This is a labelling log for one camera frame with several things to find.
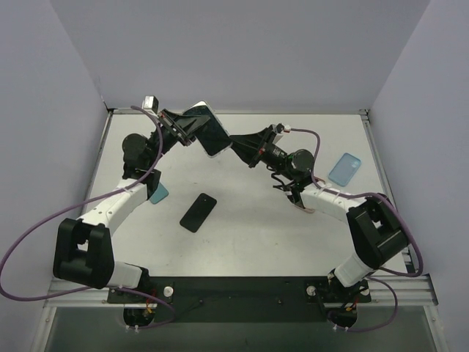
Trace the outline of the phone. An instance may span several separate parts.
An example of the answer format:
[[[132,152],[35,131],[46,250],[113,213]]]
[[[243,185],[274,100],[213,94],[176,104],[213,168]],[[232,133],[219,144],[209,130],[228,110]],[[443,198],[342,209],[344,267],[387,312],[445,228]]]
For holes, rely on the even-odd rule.
[[[324,188],[328,184],[319,179],[317,181],[318,187],[314,183],[305,185],[304,183],[296,183],[295,190],[299,194],[298,207],[307,213],[319,211],[325,213],[328,208],[328,202],[325,198]]]
[[[232,145],[230,135],[220,123],[219,119],[205,102],[200,101],[183,112],[185,116],[207,116],[209,121],[205,123],[197,132],[196,138],[204,148],[206,154],[214,158]]]

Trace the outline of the teal smartphone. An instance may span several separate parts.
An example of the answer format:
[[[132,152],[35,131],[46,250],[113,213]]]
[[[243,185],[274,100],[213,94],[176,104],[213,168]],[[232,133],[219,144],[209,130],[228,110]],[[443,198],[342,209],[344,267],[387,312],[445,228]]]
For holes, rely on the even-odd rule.
[[[159,202],[162,202],[167,196],[169,195],[168,189],[160,183],[155,190],[155,192],[152,194],[152,196],[149,198],[149,201],[153,204],[156,205]]]

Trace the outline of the black smartphone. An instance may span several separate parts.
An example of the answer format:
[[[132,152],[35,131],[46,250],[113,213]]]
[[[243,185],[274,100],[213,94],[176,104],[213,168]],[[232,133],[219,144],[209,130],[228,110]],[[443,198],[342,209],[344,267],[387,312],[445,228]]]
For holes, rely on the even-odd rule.
[[[184,216],[180,219],[180,226],[196,233],[210,215],[217,200],[206,193],[200,193]]]

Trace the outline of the light blue phone case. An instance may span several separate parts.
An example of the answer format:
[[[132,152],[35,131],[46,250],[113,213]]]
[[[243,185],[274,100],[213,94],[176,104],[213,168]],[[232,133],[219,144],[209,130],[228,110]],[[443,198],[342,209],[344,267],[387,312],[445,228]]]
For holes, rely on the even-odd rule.
[[[328,179],[338,186],[345,187],[361,166],[361,159],[344,153],[328,173]]]

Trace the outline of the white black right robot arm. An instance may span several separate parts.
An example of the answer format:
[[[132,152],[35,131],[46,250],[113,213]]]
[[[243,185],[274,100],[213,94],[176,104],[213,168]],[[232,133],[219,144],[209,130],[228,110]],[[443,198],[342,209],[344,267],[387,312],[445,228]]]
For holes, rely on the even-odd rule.
[[[328,289],[348,293],[383,266],[410,242],[407,231],[388,199],[382,194],[347,194],[314,175],[318,151],[299,149],[288,153],[276,143],[291,128],[271,125],[260,132],[232,135],[231,148],[249,167],[263,163],[277,180],[276,188],[304,211],[324,213],[348,225],[352,254],[328,275]]]

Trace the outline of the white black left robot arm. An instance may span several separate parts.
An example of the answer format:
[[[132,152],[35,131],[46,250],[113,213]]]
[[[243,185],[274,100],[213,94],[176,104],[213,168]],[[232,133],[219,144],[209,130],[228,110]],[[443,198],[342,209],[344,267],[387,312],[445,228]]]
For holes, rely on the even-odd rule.
[[[53,260],[53,275],[87,287],[123,287],[133,301],[143,301],[150,292],[148,271],[114,258],[112,235],[124,220],[156,191],[160,171],[155,162],[180,143],[190,145],[208,129],[212,112],[194,106],[183,114],[166,109],[149,115],[156,129],[145,137],[127,135],[122,142],[123,175],[111,196],[78,219],[59,225]]]

